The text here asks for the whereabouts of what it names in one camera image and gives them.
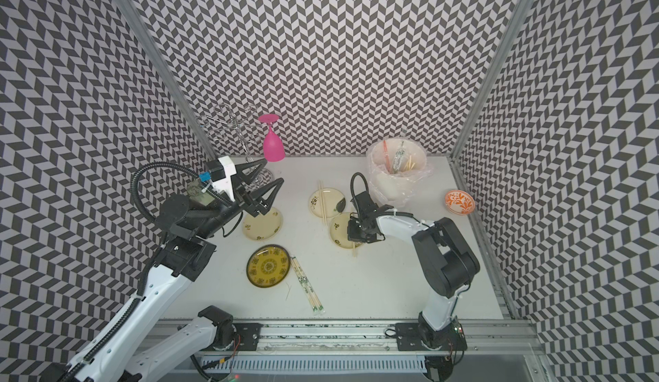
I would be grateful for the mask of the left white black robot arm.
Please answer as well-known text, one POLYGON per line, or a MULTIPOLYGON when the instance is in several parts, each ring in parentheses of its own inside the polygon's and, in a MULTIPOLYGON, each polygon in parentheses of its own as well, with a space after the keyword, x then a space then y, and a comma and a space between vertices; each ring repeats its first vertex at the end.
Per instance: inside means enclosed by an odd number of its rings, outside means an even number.
POLYGON ((42 381, 156 381, 204 348, 237 349, 233 316, 216 306, 204 308, 174 335, 144 352, 138 348, 161 315, 201 276, 216 251, 210 243, 231 220, 247 213, 267 214, 284 183, 275 179, 255 191, 248 187, 267 165, 266 159, 235 163, 220 157, 196 173, 173 162, 152 162, 132 175, 135 207, 161 231, 161 244, 148 259, 137 290, 101 333, 68 364, 53 363, 42 381), (140 181, 151 169, 174 169, 200 181, 213 199, 204 205, 186 194, 172 194, 153 215, 142 202, 140 181))

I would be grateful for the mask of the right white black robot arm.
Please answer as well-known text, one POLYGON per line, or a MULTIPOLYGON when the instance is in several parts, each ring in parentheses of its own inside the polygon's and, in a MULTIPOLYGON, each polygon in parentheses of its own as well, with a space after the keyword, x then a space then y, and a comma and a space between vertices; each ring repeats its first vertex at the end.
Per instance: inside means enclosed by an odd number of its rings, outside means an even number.
POLYGON ((434 350, 450 354, 468 349, 463 327, 455 315, 458 298, 470 290, 481 266, 458 226, 448 217, 424 222, 391 205, 378 206, 368 184, 356 193, 350 188, 355 212, 348 222, 348 239, 362 244, 391 237, 415 249, 430 287, 427 304, 416 324, 398 323, 392 336, 401 351, 434 350))

